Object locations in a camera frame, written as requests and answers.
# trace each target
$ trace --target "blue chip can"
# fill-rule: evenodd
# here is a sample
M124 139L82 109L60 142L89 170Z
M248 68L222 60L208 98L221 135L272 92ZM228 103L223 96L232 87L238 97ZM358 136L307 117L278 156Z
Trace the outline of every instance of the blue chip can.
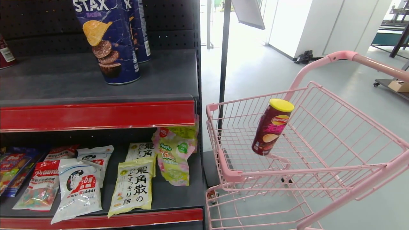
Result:
M145 13L142 0L124 0L123 6L128 11L131 38L138 63L149 61L151 59L151 50L146 33Z
M141 75L124 0L72 0L106 83L122 85Z

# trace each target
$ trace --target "green snack bag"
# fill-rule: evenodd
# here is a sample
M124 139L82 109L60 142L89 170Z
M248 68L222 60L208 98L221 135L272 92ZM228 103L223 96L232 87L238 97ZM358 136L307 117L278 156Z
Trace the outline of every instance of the green snack bag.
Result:
M187 159L196 148L195 139L183 138L167 128L158 128L152 141L165 180L174 186L189 186Z
M194 126L173 126L166 128L182 138L194 139L193 145L195 150L193 153L196 153L198 146L199 116L196 116Z

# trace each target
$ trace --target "black pole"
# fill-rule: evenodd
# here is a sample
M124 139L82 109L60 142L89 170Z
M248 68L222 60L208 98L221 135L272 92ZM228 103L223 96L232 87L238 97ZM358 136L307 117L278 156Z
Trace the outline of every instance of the black pole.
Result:
M227 47L229 45L229 30L230 30L230 10L231 0L225 0L225 13L223 20L223 42L222 42L222 67L220 71L220 95L219 102L225 101L225 84L226 84L226 67L227 67ZM218 129L219 134L222 130L223 105L219 108Z
M398 41L398 43L395 45L395 47L393 48L391 54L389 55L389 57L395 57L398 53L398 51L400 50L400 48L402 47L402 45L404 43L406 43L406 40L409 36L409 23L406 24L405 29L402 32L402 35L400 36L400 39Z

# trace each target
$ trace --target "black bag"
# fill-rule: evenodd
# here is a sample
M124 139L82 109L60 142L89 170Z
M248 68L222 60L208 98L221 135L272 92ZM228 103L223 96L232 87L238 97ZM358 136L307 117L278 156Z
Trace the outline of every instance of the black bag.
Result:
M302 63L304 65L307 65L310 62L311 58L312 58L312 50L307 50L303 54L298 56L297 60L294 61L294 63L296 64Z

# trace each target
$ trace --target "cardboard box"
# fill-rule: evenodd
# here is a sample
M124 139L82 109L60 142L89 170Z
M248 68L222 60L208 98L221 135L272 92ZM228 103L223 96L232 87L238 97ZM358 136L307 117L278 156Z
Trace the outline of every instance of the cardboard box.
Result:
M409 92L409 83L403 81L392 81L389 84L389 88L396 92Z

